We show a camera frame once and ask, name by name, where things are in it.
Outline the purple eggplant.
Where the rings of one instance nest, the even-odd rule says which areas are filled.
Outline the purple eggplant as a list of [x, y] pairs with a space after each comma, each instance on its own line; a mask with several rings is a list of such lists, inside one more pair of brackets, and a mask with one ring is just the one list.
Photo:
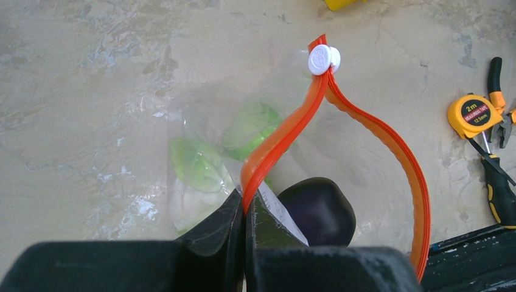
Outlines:
[[338, 185], [329, 178], [313, 177], [279, 194], [310, 246], [348, 246], [356, 216]]

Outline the clear orange zip bag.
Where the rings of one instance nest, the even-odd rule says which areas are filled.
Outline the clear orange zip bag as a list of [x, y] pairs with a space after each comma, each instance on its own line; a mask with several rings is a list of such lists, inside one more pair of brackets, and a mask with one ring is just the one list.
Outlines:
[[249, 209], [253, 192], [258, 190], [258, 184], [264, 181], [275, 163], [309, 124], [323, 100], [327, 100], [379, 138], [403, 167], [411, 187], [414, 209], [410, 262], [417, 279], [422, 280], [430, 250], [431, 225], [430, 197], [424, 174], [413, 152], [396, 131], [384, 121], [355, 106], [344, 96], [335, 81], [336, 70], [337, 65], [331, 63], [323, 66], [322, 73], [314, 74], [303, 104], [245, 159], [239, 173], [243, 181], [243, 210]]

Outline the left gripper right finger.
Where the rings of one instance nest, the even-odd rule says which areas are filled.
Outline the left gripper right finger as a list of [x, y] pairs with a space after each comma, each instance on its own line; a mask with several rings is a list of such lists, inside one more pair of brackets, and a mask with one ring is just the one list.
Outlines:
[[304, 247], [254, 199], [246, 215], [245, 277], [248, 291], [287, 291], [294, 285], [292, 252]]

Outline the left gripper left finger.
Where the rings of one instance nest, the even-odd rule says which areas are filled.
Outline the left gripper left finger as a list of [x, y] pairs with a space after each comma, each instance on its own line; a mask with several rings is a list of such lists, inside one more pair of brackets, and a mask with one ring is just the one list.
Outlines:
[[242, 291], [245, 216], [238, 190], [176, 241], [176, 291]]

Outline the white cauliflower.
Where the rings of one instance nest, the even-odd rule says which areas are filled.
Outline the white cauliflower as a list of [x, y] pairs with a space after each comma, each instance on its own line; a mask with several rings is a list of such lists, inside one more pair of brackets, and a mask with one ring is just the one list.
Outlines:
[[168, 118], [169, 218], [183, 235], [240, 187], [245, 159], [283, 118], [263, 102], [188, 105]]

